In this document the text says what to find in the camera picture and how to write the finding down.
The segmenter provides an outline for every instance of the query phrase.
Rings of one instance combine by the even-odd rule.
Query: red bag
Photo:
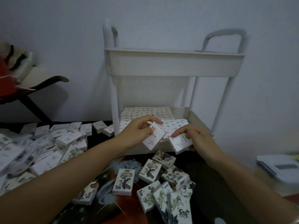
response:
[[[10,75],[4,59],[0,56],[0,97],[15,93],[17,90],[15,79]]]

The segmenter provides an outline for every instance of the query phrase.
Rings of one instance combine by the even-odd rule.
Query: white device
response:
[[[299,162],[289,155],[257,156],[257,164],[269,175],[287,184],[299,185]]]

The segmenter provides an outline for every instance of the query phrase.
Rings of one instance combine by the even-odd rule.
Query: chair leg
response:
[[[52,120],[46,116],[46,114],[28,97],[23,96],[19,99],[19,101],[25,105],[37,118],[39,118],[42,122],[51,123]]]

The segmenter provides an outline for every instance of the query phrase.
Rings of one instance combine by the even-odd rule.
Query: white wall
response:
[[[214,126],[217,142],[245,164],[256,154],[298,151],[299,0],[0,0],[0,6],[0,41],[35,52],[39,66],[71,80],[31,95],[56,121],[111,119],[105,16],[122,47],[195,50],[211,31],[244,28],[250,42]],[[210,49],[233,52],[236,41]],[[14,102],[0,106],[0,121],[37,119]]]

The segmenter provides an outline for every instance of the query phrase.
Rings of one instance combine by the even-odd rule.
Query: person's left hand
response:
[[[158,118],[149,115],[136,118],[115,139],[121,143],[121,146],[124,146],[125,150],[140,144],[148,135],[153,133],[153,130],[149,128],[150,124],[147,123],[148,121],[163,124]]]

